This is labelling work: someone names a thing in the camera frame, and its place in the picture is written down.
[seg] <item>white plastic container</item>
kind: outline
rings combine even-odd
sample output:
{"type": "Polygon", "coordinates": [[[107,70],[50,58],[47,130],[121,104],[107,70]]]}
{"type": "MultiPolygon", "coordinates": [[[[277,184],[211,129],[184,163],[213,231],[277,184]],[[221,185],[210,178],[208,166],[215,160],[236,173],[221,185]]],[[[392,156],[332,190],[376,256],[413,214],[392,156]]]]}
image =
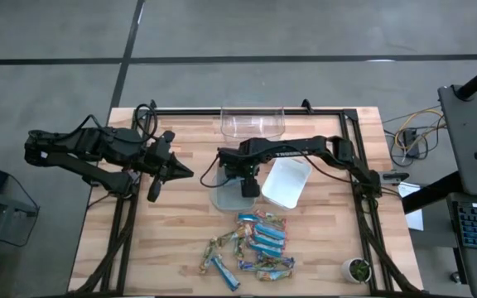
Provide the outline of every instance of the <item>white plastic container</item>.
{"type": "Polygon", "coordinates": [[[311,172],[306,161],[277,158],[263,185],[264,198],[285,210],[294,209],[311,172]]]}

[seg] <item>plant pot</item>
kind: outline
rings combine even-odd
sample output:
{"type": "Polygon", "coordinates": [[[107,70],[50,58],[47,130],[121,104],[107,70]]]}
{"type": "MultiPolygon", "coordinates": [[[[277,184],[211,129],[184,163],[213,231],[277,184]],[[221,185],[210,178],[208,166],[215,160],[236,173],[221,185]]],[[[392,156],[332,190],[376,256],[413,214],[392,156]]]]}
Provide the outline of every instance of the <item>plant pot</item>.
{"type": "Polygon", "coordinates": [[[351,271],[350,271],[350,266],[351,264],[354,262],[354,261],[362,261],[362,262],[365,262],[366,264],[369,264],[367,261],[365,261],[363,258],[361,257],[355,257],[355,258],[352,258],[352,259],[349,259],[347,261],[345,261],[342,265],[341,265],[341,274],[344,276],[345,280],[349,281],[349,282],[353,282],[353,283],[362,283],[362,282],[368,282],[369,279],[371,279],[371,274],[373,274],[371,272],[371,268],[369,268],[369,274],[368,274],[368,277],[366,278],[365,281],[359,281],[358,279],[356,279],[352,274],[351,274],[351,271]]]}

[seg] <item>transparent bin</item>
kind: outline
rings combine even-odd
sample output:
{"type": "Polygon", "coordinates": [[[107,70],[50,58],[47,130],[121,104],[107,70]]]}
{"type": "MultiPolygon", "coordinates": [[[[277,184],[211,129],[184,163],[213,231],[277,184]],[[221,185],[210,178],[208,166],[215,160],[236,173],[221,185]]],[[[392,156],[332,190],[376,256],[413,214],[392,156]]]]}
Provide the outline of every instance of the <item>transparent bin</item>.
{"type": "Polygon", "coordinates": [[[224,103],[220,131],[226,142],[241,142],[251,137],[279,140],[285,132],[284,108],[260,107],[259,103],[248,102],[224,103]]]}

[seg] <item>clear plastic container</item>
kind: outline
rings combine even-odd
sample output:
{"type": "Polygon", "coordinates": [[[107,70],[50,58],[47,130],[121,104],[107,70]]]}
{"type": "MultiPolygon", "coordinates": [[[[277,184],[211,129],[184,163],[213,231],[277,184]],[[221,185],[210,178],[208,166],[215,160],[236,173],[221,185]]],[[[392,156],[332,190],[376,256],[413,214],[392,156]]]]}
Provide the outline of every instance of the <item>clear plastic container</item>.
{"type": "Polygon", "coordinates": [[[277,158],[264,181],[264,199],[285,210],[294,209],[311,172],[305,160],[277,158]]]}
{"type": "Polygon", "coordinates": [[[244,101],[225,102],[220,112],[220,131],[226,142],[241,142],[251,137],[276,141],[285,132],[284,108],[266,108],[244,101]]]}

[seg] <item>small potted plant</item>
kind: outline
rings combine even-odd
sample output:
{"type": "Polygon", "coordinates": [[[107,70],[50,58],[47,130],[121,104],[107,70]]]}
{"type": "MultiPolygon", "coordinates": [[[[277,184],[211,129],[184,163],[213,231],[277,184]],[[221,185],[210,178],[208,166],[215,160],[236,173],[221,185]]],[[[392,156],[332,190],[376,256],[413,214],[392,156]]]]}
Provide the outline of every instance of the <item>small potted plant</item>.
{"type": "Polygon", "coordinates": [[[371,278],[371,266],[363,258],[355,257],[341,265],[341,274],[349,282],[365,283],[371,278]]]}

